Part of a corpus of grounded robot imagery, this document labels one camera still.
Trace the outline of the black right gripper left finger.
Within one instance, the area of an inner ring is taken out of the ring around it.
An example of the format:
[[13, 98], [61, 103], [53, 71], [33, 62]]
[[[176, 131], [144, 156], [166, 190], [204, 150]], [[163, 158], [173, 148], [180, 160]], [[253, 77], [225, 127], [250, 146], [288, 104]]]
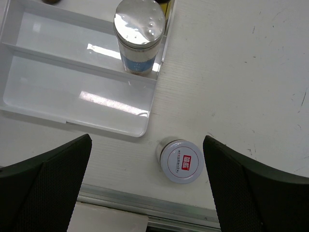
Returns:
[[53, 150], [0, 169], [2, 232], [65, 232], [89, 161], [82, 135]]

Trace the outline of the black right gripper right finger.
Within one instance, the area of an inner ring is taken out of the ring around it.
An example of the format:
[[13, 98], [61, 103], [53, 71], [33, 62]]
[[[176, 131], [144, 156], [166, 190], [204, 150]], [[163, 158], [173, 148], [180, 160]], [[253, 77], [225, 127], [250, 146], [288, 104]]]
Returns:
[[203, 153], [223, 232], [307, 232], [309, 179], [234, 151], [207, 135]]

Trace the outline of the tall silver-lid jar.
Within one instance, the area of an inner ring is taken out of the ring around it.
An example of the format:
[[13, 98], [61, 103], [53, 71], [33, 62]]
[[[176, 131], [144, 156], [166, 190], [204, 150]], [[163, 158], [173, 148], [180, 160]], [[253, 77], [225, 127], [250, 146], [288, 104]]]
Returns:
[[165, 15], [155, 0], [123, 0], [115, 10], [113, 28], [126, 72], [152, 71], [165, 32]]

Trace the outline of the brown sauce bottle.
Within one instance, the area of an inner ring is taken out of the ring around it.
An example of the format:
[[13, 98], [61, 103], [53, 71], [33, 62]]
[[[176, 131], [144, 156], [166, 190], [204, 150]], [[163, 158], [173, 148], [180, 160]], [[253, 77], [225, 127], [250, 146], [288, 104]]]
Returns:
[[171, 7], [172, 7], [174, 0], [155, 0], [155, 1], [160, 5], [160, 7], [161, 7], [161, 9], [162, 9], [162, 11], [165, 15], [165, 23], [166, 23], [166, 27], [167, 27]]
[[61, 0], [42, 0], [44, 3], [46, 4], [57, 4], [58, 2], [60, 2]]

